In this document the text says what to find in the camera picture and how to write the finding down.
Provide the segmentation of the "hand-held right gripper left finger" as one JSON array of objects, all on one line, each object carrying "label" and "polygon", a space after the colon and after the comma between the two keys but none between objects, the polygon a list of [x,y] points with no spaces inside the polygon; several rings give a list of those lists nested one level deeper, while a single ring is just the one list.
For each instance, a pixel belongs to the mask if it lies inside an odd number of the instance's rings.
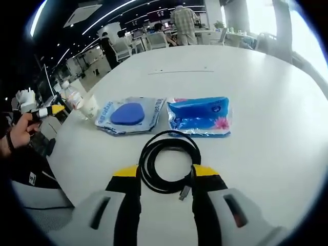
[{"label": "hand-held right gripper left finger", "polygon": [[55,245],[136,245],[141,214],[140,167],[113,174],[105,190],[92,193],[74,209],[67,225],[51,232]]}]

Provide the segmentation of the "person's left hand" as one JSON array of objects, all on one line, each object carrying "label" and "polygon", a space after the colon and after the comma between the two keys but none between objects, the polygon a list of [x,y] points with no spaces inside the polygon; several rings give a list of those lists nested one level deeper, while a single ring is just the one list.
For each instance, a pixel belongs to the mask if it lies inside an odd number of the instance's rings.
[{"label": "person's left hand", "polygon": [[39,125],[40,122],[35,121],[31,113],[24,113],[10,132],[13,147],[17,149],[27,145],[30,142],[30,134],[37,132]]}]

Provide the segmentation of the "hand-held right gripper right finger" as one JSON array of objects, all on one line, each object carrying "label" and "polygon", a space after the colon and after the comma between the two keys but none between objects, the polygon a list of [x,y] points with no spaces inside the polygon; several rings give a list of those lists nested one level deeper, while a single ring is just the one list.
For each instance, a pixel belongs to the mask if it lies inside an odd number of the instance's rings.
[{"label": "hand-held right gripper right finger", "polygon": [[191,188],[198,245],[279,245],[288,236],[288,229],[267,222],[255,202],[228,188],[210,167],[192,166]]}]

